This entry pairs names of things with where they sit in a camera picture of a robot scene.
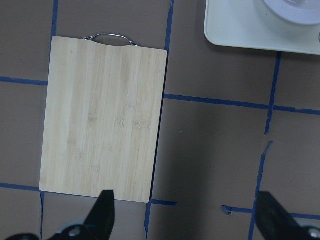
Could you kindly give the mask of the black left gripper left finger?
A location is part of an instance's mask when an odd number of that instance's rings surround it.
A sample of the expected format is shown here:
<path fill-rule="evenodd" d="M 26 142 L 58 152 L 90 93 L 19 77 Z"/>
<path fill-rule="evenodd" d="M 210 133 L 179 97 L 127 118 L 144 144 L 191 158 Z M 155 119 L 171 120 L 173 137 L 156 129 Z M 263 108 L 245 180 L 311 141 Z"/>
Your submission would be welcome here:
<path fill-rule="evenodd" d="M 71 225 L 51 237 L 52 240 L 108 240 L 115 224 L 113 190 L 103 190 L 82 224 Z"/>

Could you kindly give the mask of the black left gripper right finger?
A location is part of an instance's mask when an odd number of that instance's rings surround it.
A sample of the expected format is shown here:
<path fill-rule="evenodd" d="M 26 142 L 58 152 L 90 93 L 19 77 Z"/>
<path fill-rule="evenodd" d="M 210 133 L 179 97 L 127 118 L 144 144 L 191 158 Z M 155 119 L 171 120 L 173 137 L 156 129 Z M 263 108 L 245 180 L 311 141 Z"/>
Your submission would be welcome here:
<path fill-rule="evenodd" d="M 256 226 L 265 240 L 301 240 L 303 228 L 267 191 L 256 199 Z"/>

